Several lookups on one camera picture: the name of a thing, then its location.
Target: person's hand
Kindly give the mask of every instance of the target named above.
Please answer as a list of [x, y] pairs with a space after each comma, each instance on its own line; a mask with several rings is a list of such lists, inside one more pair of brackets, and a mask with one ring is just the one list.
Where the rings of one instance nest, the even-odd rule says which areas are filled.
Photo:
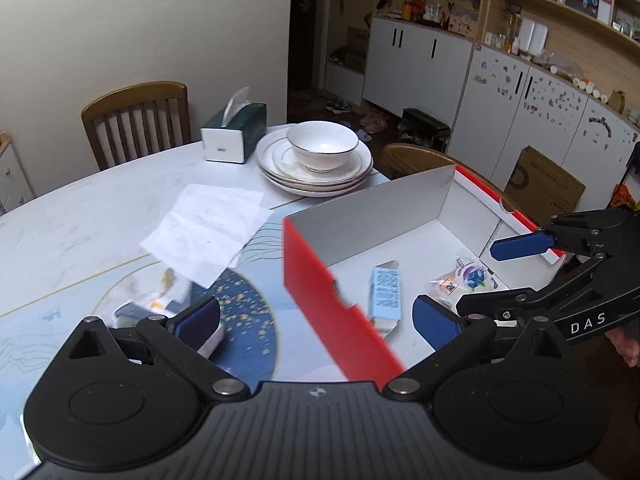
[[638, 366], [638, 356], [640, 356], [640, 343], [625, 335], [625, 329], [619, 326], [606, 333], [609, 341], [613, 343], [616, 352], [622, 355], [629, 368]]

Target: white plate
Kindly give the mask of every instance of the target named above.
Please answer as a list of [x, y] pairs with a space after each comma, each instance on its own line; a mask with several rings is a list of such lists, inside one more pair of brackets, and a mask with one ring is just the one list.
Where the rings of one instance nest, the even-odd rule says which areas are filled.
[[[292, 176], [284, 173], [280, 168], [276, 166], [275, 161], [273, 160], [273, 149], [275, 148], [274, 144], [279, 140], [285, 139], [287, 140], [287, 132], [288, 128], [281, 128], [269, 134], [266, 134], [263, 138], [260, 139], [258, 145], [255, 147], [255, 156], [258, 160], [258, 165], [270, 176], [279, 179], [280, 181], [289, 182], [291, 184], [302, 184], [304, 186], [309, 186], [309, 182], [305, 182], [303, 180], [298, 180], [293, 178]], [[370, 167], [373, 163], [373, 158], [371, 156], [371, 152], [368, 147], [364, 145], [363, 142], [358, 144], [358, 147], [355, 149], [355, 153], [357, 153], [362, 160], [362, 170], [359, 175], [352, 178], [352, 180], [357, 180], [362, 174], [365, 174], [369, 171]], [[326, 177], [328, 174], [318, 174], [319, 176]], [[320, 182], [317, 183], [320, 186], [327, 185], [338, 185], [338, 184], [348, 184], [350, 181], [340, 181], [336, 182]]]
[[302, 164], [288, 139], [282, 139], [272, 144], [273, 161], [276, 167], [284, 174], [302, 182], [309, 184], [332, 184], [348, 182], [352, 178], [357, 178], [362, 172], [364, 161], [360, 154], [355, 151], [350, 154], [347, 162], [340, 168], [327, 171], [326, 173], [316, 173]]
[[359, 176], [354, 180], [348, 181], [346, 184], [333, 184], [332, 186], [315, 186], [313, 184], [298, 184], [297, 182], [288, 182], [286, 180], [281, 180], [280, 178], [273, 176], [271, 173], [267, 173], [264, 170], [262, 170], [262, 172], [266, 177], [268, 177], [269, 180], [273, 180], [278, 184], [282, 184], [287, 188], [299, 189], [302, 191], [311, 191], [311, 192], [331, 192], [331, 191], [338, 191], [341, 189], [347, 189], [349, 187], [356, 186], [356, 184], [359, 184], [361, 181], [363, 181], [365, 178], [367, 178], [370, 175], [371, 169], [372, 168], [369, 168], [369, 171], [366, 171], [365, 173], [363, 173], [361, 176]]
[[278, 182], [277, 180], [274, 180], [273, 178], [271, 178], [268, 173], [263, 172], [263, 175], [274, 186], [279, 187], [284, 191], [288, 191], [290, 193], [293, 193], [294, 195], [309, 196], [313, 198], [328, 198], [331, 196], [338, 196], [338, 195], [350, 193], [351, 191], [354, 191], [357, 188], [359, 188], [360, 185], [366, 180], [365, 178], [363, 178], [362, 180], [359, 180], [356, 184], [354, 184], [354, 186], [349, 186], [344, 189], [337, 189], [333, 191], [307, 191], [304, 189], [295, 189], [293, 187], [287, 187], [284, 184]]

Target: doorway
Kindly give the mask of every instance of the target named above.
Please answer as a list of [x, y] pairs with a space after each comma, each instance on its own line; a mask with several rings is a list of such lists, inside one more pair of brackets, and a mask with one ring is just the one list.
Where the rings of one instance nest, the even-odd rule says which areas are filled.
[[317, 0], [291, 0], [289, 18], [289, 91], [311, 88]]

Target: white paper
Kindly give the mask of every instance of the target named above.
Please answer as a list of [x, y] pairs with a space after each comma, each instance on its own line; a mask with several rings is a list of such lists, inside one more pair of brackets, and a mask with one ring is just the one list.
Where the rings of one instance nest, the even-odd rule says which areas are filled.
[[209, 288], [271, 215], [264, 193], [188, 185], [140, 245], [179, 274]]

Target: wooden chair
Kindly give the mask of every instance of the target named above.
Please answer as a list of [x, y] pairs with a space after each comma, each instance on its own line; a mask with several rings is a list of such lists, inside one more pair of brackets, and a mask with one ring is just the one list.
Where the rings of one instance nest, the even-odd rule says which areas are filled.
[[[179, 133], [172, 116], [178, 119]], [[100, 170], [110, 167], [108, 155], [117, 166], [191, 142], [187, 87], [182, 83], [151, 81], [116, 90], [89, 104], [81, 117]]]
[[506, 211], [513, 212], [518, 209], [513, 200], [508, 198], [504, 192], [500, 191], [494, 184], [476, 173], [470, 167], [445, 153], [436, 152], [430, 148], [414, 146], [413, 144], [396, 142], [385, 146], [384, 150], [382, 150], [382, 158], [380, 160], [382, 170], [386, 170], [383, 171], [383, 173], [389, 178], [400, 178], [402, 176], [420, 173], [421, 171], [450, 166], [451, 164], [462, 166], [487, 187], [495, 191], [500, 196], [500, 203]]

